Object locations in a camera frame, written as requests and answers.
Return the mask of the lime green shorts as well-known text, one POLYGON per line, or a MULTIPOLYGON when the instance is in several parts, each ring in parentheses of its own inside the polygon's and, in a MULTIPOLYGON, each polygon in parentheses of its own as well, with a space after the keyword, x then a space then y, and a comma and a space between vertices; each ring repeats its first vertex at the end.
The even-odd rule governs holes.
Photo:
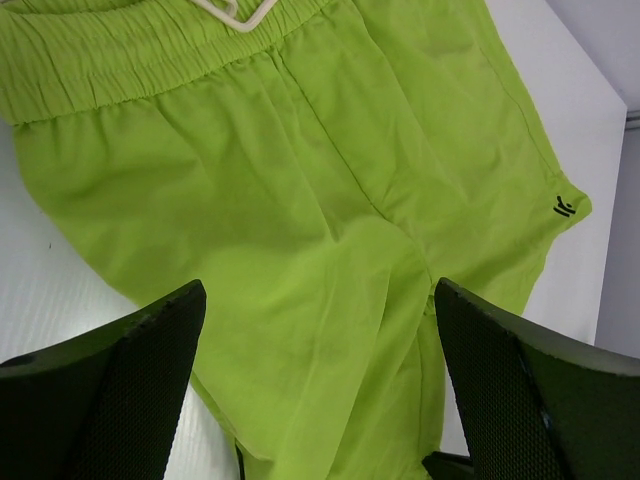
POLYGON ((23 181, 144 305, 209 299, 192 383, 251 479, 423 479, 450 278, 521 313, 591 212, 482 1, 10 1, 23 181))

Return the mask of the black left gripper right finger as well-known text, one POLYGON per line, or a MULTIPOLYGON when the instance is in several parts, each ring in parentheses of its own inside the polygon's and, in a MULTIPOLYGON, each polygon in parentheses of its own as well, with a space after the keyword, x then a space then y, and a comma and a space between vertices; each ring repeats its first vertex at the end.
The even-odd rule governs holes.
POLYGON ((638 478, 638 359, 537 325, 446 278, 435 309, 469 453, 427 456, 432 478, 638 478))

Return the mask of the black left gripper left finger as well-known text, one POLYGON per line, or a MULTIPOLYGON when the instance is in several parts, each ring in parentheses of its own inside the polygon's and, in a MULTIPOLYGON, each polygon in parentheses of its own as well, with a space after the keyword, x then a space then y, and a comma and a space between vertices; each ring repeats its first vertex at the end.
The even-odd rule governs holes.
POLYGON ((4 479, 161 479, 203 326, 198 280, 1 365, 4 479))

